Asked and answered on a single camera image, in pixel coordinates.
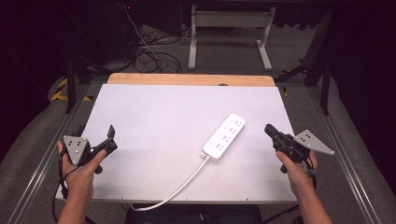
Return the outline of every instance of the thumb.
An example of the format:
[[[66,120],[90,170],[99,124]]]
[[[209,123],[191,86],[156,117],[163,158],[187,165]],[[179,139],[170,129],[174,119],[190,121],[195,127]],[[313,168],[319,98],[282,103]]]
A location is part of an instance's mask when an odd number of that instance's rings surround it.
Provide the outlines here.
[[[295,165],[295,163],[285,153],[281,151],[277,151],[276,156],[288,170],[291,169],[293,165]]]
[[[86,169],[93,173],[102,162],[102,160],[105,159],[105,157],[106,151],[102,149],[90,162],[88,162],[87,165],[85,165],[87,167]]]

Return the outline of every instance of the white metal stand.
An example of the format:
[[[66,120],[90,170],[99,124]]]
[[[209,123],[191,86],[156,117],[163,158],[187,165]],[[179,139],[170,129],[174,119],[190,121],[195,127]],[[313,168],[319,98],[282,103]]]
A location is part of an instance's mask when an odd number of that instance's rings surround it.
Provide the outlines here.
[[[275,11],[275,7],[271,7],[269,12],[196,11],[196,6],[192,6],[189,69],[195,69],[198,44],[196,38],[197,27],[264,27],[262,39],[257,40],[256,43],[262,56],[265,70],[271,71],[272,66],[265,50],[265,43],[271,29]]]

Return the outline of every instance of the person's left hand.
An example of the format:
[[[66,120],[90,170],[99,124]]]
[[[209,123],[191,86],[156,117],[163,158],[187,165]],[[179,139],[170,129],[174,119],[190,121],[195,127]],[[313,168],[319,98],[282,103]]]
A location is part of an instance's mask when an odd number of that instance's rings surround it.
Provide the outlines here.
[[[58,141],[59,152],[62,151],[62,142]],[[93,172],[98,167],[99,163],[105,158],[106,151],[101,150],[91,161],[86,165],[77,168],[74,166],[66,155],[63,157],[62,167],[64,176],[72,172],[65,179],[68,194],[67,200],[73,198],[79,199],[81,202],[89,202],[93,196]]]

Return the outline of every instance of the person's right hand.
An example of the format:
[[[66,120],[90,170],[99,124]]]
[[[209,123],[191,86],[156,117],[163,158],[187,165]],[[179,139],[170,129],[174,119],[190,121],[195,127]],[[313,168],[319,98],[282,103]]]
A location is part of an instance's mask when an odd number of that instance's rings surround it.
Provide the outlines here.
[[[297,198],[311,190],[315,191],[312,178],[306,173],[300,163],[295,163],[281,151],[277,151],[276,155],[277,158],[285,165],[286,169],[288,170],[290,188]],[[311,150],[309,152],[309,157],[311,158],[314,169],[317,169],[318,162],[314,150]]]

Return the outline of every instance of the power strip socket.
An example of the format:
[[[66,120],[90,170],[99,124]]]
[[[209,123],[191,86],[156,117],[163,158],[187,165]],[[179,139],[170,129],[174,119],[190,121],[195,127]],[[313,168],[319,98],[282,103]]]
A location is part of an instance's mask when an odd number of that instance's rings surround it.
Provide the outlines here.
[[[210,156],[210,160],[219,161],[231,142],[241,132],[245,123],[244,119],[235,114],[228,116],[204,145],[201,157]]]

